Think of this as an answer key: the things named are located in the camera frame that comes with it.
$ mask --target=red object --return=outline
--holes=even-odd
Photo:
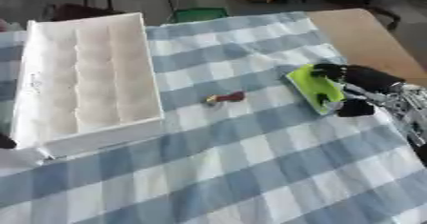
[[[233,92],[227,95],[219,95],[216,98],[217,102],[222,102],[222,101],[230,101],[230,102],[238,102],[238,101],[242,101],[243,99],[245,99],[245,93],[240,91],[240,92]]]

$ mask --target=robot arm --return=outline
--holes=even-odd
[[[400,131],[417,149],[427,152],[427,90],[391,74],[362,66],[317,64],[312,76],[325,76],[348,87],[359,88],[358,98],[348,98],[336,110],[338,116],[374,113],[374,106],[385,108]]]
[[[372,68],[356,65],[317,64],[313,76],[326,76],[329,79],[344,84],[353,84],[366,92],[390,93],[404,79]]]

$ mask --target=green sponge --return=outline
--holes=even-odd
[[[318,113],[326,114],[330,111],[318,102],[318,94],[326,94],[330,102],[339,102],[343,100],[345,96],[341,89],[337,88],[330,79],[325,77],[313,77],[311,75],[313,68],[313,64],[304,65],[288,73],[286,77],[291,80]]]

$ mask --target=blue checkered tablecloth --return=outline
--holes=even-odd
[[[420,223],[427,172],[390,117],[319,116],[278,76],[345,60],[302,12],[147,29],[163,136],[0,169],[0,223]],[[8,129],[24,32],[0,34]],[[209,94],[245,91],[206,108]]]

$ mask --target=black robotic finger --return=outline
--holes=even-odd
[[[313,67],[312,76],[325,76],[333,81],[339,81],[345,73],[345,66],[320,63]]]
[[[389,93],[394,84],[405,80],[372,68],[351,65],[348,66],[344,81],[361,87],[367,92]]]
[[[16,143],[8,136],[0,133],[0,149],[11,150],[16,148]]]
[[[375,107],[363,99],[348,99],[344,101],[342,108],[336,111],[339,117],[355,117],[374,113]]]

